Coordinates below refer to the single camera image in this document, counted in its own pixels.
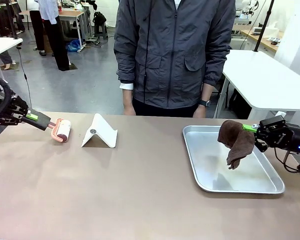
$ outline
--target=stool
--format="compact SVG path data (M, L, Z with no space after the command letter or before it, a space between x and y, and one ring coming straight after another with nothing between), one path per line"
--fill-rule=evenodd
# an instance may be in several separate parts
M94 24L94 37L95 38L103 37L104 40L108 39L108 31L105 22L101 26Z

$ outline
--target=jacket zipper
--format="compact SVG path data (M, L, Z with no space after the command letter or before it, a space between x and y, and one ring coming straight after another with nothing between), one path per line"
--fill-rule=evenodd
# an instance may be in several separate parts
M173 44L172 44L171 63L170 63L170 79L169 79L168 94L167 94L167 107L168 108L169 108L170 91L171 91L172 68L173 68L173 61L174 61L174 55L175 55L175 41L176 41L176 31L177 31L177 17L178 17L178 11L177 11L177 8L176 8L175 12L174 12Z

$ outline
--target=person's right hand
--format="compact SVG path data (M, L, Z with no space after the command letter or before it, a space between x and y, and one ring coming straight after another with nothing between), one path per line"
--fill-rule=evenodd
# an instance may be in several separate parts
M132 105L125 106L123 108L123 115L125 115L125 116L135 116L136 111L135 111L135 109Z

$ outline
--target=hand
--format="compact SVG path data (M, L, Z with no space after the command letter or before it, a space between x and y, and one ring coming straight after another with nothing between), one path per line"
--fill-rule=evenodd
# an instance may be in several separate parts
M198 108L195 110L193 117L195 119L204 119L206 117L206 107L199 105Z
M125 115L125 116L135 116L136 115L136 111L135 111L134 107L132 106L132 104L129 106L124 106L123 115Z

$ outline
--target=jacket pocket flap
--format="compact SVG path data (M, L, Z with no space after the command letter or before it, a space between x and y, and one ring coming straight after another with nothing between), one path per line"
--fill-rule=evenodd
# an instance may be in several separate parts
M143 49L137 49L135 53L135 60L138 64L146 66L148 69L160 68L161 56L148 52L148 59L146 64L146 51Z
M186 55L184 57L184 64L186 69L191 72L198 71L203 68L206 63L205 54Z

